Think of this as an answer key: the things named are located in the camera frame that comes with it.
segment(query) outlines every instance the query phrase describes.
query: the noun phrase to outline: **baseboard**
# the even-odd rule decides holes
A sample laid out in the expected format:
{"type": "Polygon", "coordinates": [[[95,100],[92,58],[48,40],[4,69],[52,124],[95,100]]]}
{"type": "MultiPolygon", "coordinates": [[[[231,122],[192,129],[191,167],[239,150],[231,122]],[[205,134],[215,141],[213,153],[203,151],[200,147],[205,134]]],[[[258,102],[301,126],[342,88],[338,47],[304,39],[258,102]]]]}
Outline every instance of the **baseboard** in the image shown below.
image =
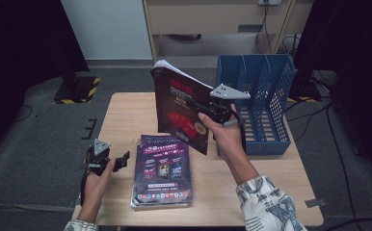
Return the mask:
{"type": "Polygon", "coordinates": [[[150,60],[86,60],[88,68],[151,68],[154,65],[150,60]]]}

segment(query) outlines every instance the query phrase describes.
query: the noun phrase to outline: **hand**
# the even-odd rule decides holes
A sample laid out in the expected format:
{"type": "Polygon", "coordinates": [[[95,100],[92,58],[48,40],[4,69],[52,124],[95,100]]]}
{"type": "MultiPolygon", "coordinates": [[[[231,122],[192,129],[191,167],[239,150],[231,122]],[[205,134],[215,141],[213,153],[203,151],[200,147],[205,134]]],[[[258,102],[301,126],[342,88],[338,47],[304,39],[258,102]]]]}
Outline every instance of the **hand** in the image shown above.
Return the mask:
{"type": "MultiPolygon", "coordinates": [[[[231,105],[231,109],[234,112],[236,111],[233,104],[231,105]]],[[[233,175],[237,185],[241,185],[246,181],[259,176],[257,170],[252,165],[243,149],[240,126],[238,124],[232,124],[225,127],[222,124],[213,121],[205,114],[199,114],[199,118],[216,137],[220,153],[230,168],[231,174],[233,175]]]]}
{"type": "Polygon", "coordinates": [[[101,176],[97,176],[93,172],[88,174],[84,191],[85,200],[80,214],[78,215],[78,219],[95,223],[98,210],[101,207],[102,197],[105,194],[105,189],[114,169],[115,162],[116,159],[111,158],[101,176]]]}

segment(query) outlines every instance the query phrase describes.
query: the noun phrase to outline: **table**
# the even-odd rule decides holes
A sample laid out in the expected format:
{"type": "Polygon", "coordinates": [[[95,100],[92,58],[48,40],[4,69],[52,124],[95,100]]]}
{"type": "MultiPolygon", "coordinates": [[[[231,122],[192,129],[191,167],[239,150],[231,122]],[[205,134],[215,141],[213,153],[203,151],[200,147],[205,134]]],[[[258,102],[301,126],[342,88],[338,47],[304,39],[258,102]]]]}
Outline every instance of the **table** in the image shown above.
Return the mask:
{"type": "MultiPolygon", "coordinates": [[[[153,92],[120,92],[112,96],[99,139],[111,143],[111,156],[131,151],[128,166],[112,174],[96,223],[116,226],[244,226],[236,184],[210,139],[207,156],[190,148],[193,204],[189,208],[133,211],[130,197],[134,179],[136,145],[142,134],[158,134],[153,92]]],[[[307,208],[314,199],[303,163],[294,142],[282,156],[251,157],[261,174],[291,194],[297,216],[304,225],[323,223],[319,207],[307,208]]],[[[73,218],[78,216],[76,206],[73,218]]]]}
{"type": "Polygon", "coordinates": [[[144,0],[146,24],[153,59],[159,57],[162,35],[258,34],[265,53],[277,53],[285,35],[300,34],[313,0],[281,0],[270,6],[266,27],[261,29],[265,8],[253,0],[144,0]]]}

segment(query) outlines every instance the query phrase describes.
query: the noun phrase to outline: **yellow and black hazard tape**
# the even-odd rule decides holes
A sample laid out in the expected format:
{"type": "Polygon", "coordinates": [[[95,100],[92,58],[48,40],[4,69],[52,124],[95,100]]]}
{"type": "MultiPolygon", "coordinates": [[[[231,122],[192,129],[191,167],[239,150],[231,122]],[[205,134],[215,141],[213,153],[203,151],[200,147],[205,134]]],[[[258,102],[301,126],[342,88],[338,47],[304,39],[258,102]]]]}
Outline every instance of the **yellow and black hazard tape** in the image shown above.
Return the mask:
{"type": "Polygon", "coordinates": [[[56,103],[56,104],[89,103],[93,99],[93,95],[96,92],[96,88],[98,87],[98,84],[99,84],[100,80],[101,80],[101,78],[99,78],[99,77],[94,78],[93,86],[91,87],[90,91],[88,92],[88,96],[86,98],[82,98],[82,99],[68,99],[68,98],[66,98],[66,99],[61,99],[61,100],[54,101],[54,103],[56,103]]]}
{"type": "Polygon", "coordinates": [[[288,97],[287,102],[308,102],[315,103],[319,102],[321,99],[319,97],[288,97]]]}

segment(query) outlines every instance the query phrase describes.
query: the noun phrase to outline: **black book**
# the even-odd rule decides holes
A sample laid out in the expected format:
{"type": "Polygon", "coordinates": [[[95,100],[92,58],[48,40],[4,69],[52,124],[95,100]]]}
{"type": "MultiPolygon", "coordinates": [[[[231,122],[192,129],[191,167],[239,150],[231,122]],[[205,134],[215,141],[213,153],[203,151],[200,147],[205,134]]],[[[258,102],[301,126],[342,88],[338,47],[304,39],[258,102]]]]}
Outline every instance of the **black book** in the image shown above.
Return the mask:
{"type": "Polygon", "coordinates": [[[157,62],[151,74],[158,132],[176,136],[206,155],[209,130],[201,123],[196,107],[187,103],[187,98],[209,107],[213,88],[165,61],[157,62]]]}
{"type": "Polygon", "coordinates": [[[191,203],[189,146],[174,136],[141,135],[131,207],[180,208],[191,203]]]}

